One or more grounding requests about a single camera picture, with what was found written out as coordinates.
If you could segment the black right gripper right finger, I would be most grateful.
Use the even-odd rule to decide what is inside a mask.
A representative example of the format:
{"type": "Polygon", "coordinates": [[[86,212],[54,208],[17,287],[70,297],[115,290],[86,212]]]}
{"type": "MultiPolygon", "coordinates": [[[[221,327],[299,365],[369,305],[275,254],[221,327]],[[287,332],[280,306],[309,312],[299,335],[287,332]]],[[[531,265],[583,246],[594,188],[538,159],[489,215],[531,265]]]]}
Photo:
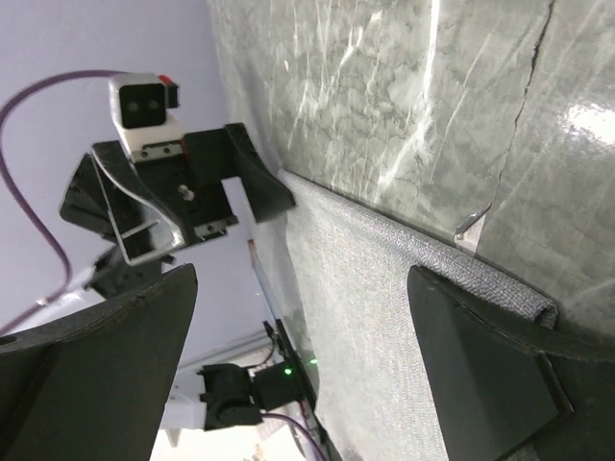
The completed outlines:
{"type": "Polygon", "coordinates": [[[407,291],[448,456],[614,457],[614,349],[481,300],[419,266],[407,291]]]}

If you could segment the grey cloth napkin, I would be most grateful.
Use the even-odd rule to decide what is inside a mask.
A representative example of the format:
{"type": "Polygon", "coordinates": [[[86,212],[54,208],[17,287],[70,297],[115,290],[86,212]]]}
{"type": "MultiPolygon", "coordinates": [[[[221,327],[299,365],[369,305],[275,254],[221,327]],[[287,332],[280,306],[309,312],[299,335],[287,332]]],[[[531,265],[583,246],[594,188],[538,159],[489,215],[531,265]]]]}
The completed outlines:
{"type": "Polygon", "coordinates": [[[410,313],[407,278],[423,266],[545,327],[554,301],[487,264],[291,173],[285,241],[316,355],[316,413],[356,460],[445,460],[410,313]]]}

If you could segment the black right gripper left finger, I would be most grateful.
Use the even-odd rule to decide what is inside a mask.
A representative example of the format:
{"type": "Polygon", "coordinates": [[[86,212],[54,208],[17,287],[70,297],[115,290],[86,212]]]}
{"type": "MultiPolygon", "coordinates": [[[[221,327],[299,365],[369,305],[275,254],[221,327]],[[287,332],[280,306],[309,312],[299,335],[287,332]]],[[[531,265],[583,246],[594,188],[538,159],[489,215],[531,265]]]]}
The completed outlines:
{"type": "Polygon", "coordinates": [[[196,304],[191,264],[1,337],[4,460],[147,460],[196,304]]]}

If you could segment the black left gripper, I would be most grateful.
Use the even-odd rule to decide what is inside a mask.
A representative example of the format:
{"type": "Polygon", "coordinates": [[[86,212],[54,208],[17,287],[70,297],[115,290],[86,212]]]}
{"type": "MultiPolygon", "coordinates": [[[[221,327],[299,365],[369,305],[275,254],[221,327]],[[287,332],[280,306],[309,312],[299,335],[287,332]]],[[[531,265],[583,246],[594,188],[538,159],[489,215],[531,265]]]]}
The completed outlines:
{"type": "Polygon", "coordinates": [[[243,124],[188,133],[182,145],[181,155],[141,162],[136,170],[118,143],[95,143],[83,155],[60,216],[111,243],[85,288],[113,298],[161,275],[176,252],[224,236],[238,219],[222,182],[237,173],[258,224],[296,206],[243,124]]]}

